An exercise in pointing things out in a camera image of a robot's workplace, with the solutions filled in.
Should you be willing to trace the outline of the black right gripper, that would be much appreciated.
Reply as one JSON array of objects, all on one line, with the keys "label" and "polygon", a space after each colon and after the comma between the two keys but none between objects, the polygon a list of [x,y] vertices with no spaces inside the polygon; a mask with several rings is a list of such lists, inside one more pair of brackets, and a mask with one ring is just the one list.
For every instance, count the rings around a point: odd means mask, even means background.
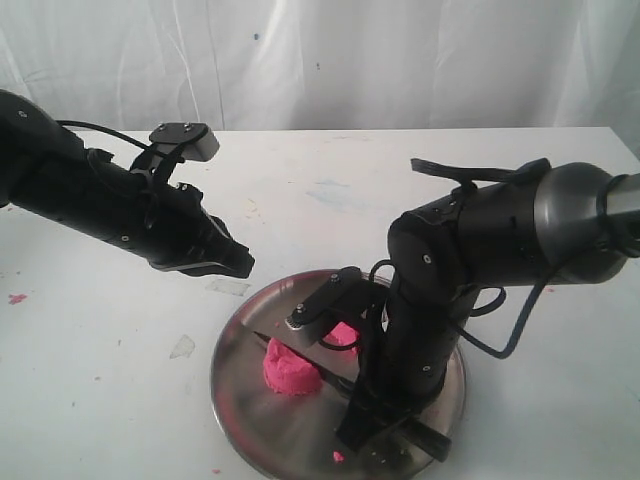
[{"label": "black right gripper", "polygon": [[394,280],[363,280],[367,299],[359,380],[336,436],[349,450],[366,444],[432,404],[475,304],[475,289],[435,302],[427,291]]}]

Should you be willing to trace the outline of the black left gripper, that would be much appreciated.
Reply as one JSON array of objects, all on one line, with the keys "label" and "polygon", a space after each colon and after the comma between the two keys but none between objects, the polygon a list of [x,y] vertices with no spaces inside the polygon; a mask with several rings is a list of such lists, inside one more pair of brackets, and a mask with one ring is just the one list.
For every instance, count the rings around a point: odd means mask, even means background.
[{"label": "black left gripper", "polygon": [[220,218],[202,207],[202,199],[203,193],[187,183],[143,196],[142,211],[120,233],[119,247],[164,272],[248,278],[254,257]]}]

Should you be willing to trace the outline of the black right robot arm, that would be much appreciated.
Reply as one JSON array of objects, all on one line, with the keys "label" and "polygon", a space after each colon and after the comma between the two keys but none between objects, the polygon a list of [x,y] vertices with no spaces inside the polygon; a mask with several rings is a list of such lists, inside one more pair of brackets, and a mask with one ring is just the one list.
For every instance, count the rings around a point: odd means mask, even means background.
[{"label": "black right robot arm", "polygon": [[518,169],[461,168],[413,159],[414,171],[450,179],[445,197],[404,212],[390,226],[391,284],[370,287],[359,325],[359,374],[339,440],[358,451],[377,436],[410,429],[436,458],[450,443],[413,425],[441,394],[448,361],[481,291],[505,300],[511,286],[529,295],[506,344],[473,345],[505,359],[515,350],[539,296],[551,284],[598,284],[639,254],[639,178],[588,163],[554,167],[546,159]]}]

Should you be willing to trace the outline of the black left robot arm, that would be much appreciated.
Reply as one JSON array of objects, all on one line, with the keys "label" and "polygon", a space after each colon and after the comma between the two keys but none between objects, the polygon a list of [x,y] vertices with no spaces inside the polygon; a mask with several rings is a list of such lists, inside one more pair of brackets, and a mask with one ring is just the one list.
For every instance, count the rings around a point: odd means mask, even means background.
[{"label": "black left robot arm", "polygon": [[207,162],[219,142],[204,123],[163,123],[130,168],[86,146],[67,121],[30,100],[1,93],[1,204],[16,205],[191,277],[247,278],[255,260],[202,206],[203,194],[175,167]]}]

